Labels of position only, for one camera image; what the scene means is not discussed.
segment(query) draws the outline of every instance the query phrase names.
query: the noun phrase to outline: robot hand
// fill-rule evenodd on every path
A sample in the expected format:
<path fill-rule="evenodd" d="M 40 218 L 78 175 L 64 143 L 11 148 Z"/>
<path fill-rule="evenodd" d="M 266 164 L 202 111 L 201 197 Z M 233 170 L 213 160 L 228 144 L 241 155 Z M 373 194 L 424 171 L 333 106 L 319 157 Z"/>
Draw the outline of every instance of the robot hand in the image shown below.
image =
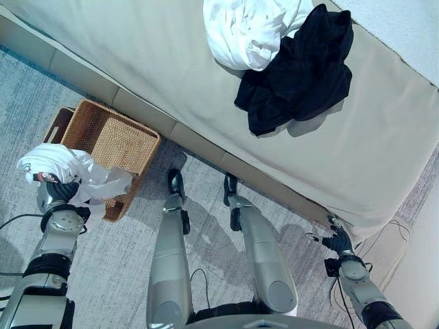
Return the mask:
<path fill-rule="evenodd" d="M 333 215 L 328 215 L 328 220 L 331 223 L 331 229 L 335 234 L 331 238 L 323 238 L 316 234 L 307 233 L 307 236 L 313 241 L 320 242 L 325 247 L 337 252 L 338 256 L 343 254 L 354 254 L 351 239 L 342 226 L 342 222 Z"/>

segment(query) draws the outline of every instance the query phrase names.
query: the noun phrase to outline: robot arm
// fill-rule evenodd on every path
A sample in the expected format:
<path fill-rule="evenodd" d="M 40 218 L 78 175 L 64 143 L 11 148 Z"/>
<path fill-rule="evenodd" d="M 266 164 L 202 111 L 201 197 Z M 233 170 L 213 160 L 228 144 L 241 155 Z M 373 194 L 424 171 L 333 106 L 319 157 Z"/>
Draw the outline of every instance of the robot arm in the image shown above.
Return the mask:
<path fill-rule="evenodd" d="M 389 303 L 387 298 L 370 280 L 370 274 L 363 260 L 355 255 L 351 240 L 342 227 L 342 222 L 328 216 L 335 234 L 331 238 L 309 236 L 337 252 L 339 258 L 325 260 L 329 276 L 340 277 L 343 291 L 351 299 L 355 312 L 367 329 L 412 329 Z"/>
<path fill-rule="evenodd" d="M 43 237 L 3 311 L 0 329 L 72 327 L 75 304 L 66 298 L 67 279 L 84 225 L 77 208 L 67 204 L 78 189 L 75 184 L 38 188 Z"/>

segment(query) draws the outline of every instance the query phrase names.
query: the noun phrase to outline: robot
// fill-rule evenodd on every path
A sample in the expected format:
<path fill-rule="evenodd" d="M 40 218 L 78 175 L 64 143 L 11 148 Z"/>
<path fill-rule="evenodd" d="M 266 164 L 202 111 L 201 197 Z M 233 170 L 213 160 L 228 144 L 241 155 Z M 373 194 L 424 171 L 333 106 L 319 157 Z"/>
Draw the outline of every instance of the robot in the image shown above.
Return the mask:
<path fill-rule="evenodd" d="M 38 207 L 44 214 L 43 237 L 36 246 L 0 318 L 0 329 L 70 329 L 75 304 L 66 297 L 69 269 L 76 241 L 87 215 L 68 205 L 78 183 L 43 182 Z M 151 264 L 146 320 L 151 329 L 238 328 L 339 328 L 295 317 L 298 296 L 279 246 L 262 216 L 250 201 L 237 193 L 237 178 L 226 174 L 224 204 L 230 208 L 230 228 L 244 237 L 248 266 L 254 283 L 252 301 L 227 304 L 194 313 L 189 268 L 183 236 L 190 233 L 183 209 L 184 184 L 180 172 L 168 173 L 169 194 Z M 329 276 L 337 276 L 355 312 L 367 329 L 412 329 L 380 290 L 370 281 L 362 259 L 355 255 L 342 222 L 329 216 L 334 235 L 309 238 L 337 252 L 325 260 Z"/>

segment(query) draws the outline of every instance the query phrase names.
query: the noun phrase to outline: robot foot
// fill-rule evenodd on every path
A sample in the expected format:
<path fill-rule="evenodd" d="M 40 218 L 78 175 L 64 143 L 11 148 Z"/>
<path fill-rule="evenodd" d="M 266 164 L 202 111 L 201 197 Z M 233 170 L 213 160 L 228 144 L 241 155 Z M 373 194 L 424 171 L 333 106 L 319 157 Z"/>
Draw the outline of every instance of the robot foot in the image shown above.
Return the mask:
<path fill-rule="evenodd" d="M 226 177 L 224 178 L 224 204 L 228 207 L 230 206 L 228 197 L 237 194 L 237 186 L 238 186 L 237 178 L 231 173 L 227 173 Z"/>
<path fill-rule="evenodd" d="M 178 169 L 170 169 L 167 173 L 167 186 L 170 194 L 177 193 L 183 201 L 185 200 L 183 177 Z"/>

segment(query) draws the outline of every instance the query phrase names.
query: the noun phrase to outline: folded clothes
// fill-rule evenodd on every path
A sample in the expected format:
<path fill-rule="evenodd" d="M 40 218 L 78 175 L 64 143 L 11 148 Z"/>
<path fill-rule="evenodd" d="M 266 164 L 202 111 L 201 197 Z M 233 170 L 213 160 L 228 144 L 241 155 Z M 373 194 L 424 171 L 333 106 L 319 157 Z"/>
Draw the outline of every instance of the folded clothes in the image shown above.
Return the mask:
<path fill-rule="evenodd" d="M 231 69 L 261 71 L 312 9 L 311 0 L 204 0 L 209 47 Z"/>
<path fill-rule="evenodd" d="M 347 97 L 352 73 L 344 60 L 352 41 L 348 10 L 314 8 L 265 70 L 244 73 L 235 105 L 248 112 L 250 131 L 258 136 L 291 119 L 312 119 Z"/>
<path fill-rule="evenodd" d="M 105 169 L 87 152 L 68 149 L 62 144 L 40 144 L 23 156 L 16 167 L 25 172 L 30 184 L 80 183 L 69 203 L 89 208 L 89 220 L 104 217 L 103 199 L 126 194 L 131 188 L 132 175 L 126 170 Z"/>

